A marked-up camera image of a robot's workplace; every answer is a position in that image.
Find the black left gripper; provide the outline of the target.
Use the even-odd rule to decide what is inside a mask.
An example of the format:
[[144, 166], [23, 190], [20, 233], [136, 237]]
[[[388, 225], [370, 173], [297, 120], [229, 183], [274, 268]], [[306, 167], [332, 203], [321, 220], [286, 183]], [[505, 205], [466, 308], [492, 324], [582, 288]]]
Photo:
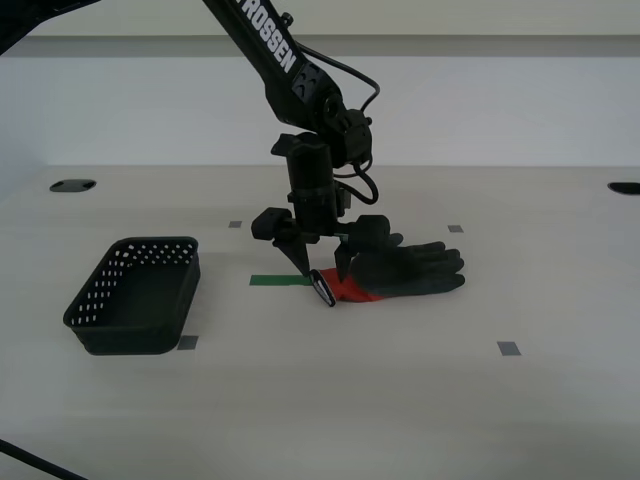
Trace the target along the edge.
[[334, 252], [338, 279], [343, 281], [351, 261], [360, 253], [387, 245], [391, 227], [383, 215], [362, 215], [342, 224], [338, 218], [338, 193], [330, 147], [312, 133], [281, 134], [271, 153], [286, 159], [291, 191], [288, 209], [268, 207], [251, 224], [254, 239], [271, 242], [305, 277], [310, 275], [306, 243], [316, 237], [340, 240]]

